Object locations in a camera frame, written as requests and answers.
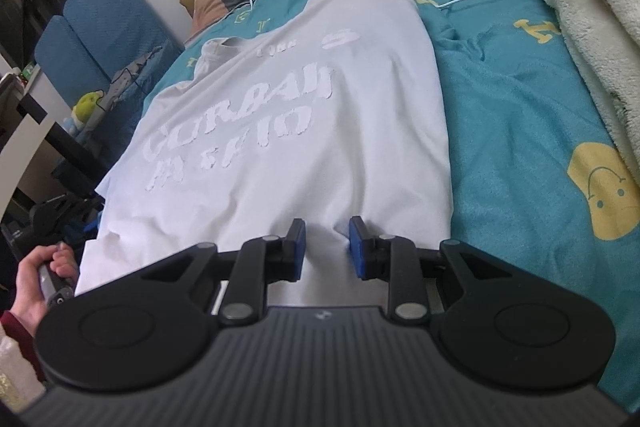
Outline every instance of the green plush toy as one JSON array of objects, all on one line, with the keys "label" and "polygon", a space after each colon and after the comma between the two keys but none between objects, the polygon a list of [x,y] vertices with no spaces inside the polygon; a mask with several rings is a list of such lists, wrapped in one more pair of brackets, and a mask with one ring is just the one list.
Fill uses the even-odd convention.
[{"label": "green plush toy", "polygon": [[97,107],[98,100],[104,96],[103,90],[88,92],[80,97],[78,103],[71,110],[71,116],[65,118],[62,127],[71,135],[77,136],[84,124],[89,121]]}]

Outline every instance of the blue cushion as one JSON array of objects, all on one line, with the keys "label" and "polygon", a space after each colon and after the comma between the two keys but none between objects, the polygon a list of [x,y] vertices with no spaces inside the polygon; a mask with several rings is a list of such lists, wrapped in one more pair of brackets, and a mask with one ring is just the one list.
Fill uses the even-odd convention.
[{"label": "blue cushion", "polygon": [[68,22],[55,15],[35,49],[35,58],[62,99],[73,107],[85,93],[109,89],[110,80]]},{"label": "blue cushion", "polygon": [[129,146],[136,126],[142,118],[145,97],[178,54],[179,50],[174,43],[166,41],[162,49],[147,61],[135,82],[122,93],[118,103],[94,129],[92,139],[102,146],[98,159],[103,164],[113,166]]},{"label": "blue cushion", "polygon": [[109,78],[167,39],[180,48],[144,0],[67,0],[63,13]]}]

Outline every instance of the human hand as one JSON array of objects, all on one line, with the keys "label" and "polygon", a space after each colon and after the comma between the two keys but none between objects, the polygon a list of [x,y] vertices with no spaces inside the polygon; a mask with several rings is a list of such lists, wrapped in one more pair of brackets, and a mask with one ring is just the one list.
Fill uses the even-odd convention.
[{"label": "human hand", "polygon": [[78,264],[69,245],[60,243],[51,247],[36,247],[18,264],[15,278],[15,301],[11,313],[24,328],[35,334],[38,324],[47,314],[47,303],[40,289],[38,268],[49,263],[49,268],[62,279],[78,281]]}]

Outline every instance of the yellow smiley face print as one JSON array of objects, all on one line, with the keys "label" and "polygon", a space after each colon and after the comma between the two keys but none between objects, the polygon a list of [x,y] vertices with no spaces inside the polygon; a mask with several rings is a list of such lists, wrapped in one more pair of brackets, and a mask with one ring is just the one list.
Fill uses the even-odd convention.
[{"label": "yellow smiley face print", "polygon": [[598,239],[618,239],[640,223],[640,189],[613,147],[581,143],[566,173],[586,198]]}]

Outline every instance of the person's arm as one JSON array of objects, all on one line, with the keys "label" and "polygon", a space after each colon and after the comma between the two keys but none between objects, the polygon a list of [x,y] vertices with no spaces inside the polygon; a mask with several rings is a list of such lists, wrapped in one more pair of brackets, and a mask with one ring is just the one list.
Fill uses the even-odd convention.
[{"label": "person's arm", "polygon": [[59,277],[78,280],[73,251],[64,244],[34,248],[18,264],[14,305],[0,317],[0,399],[14,412],[44,392],[44,374],[33,347],[33,335],[47,313],[38,275],[44,263]]}]

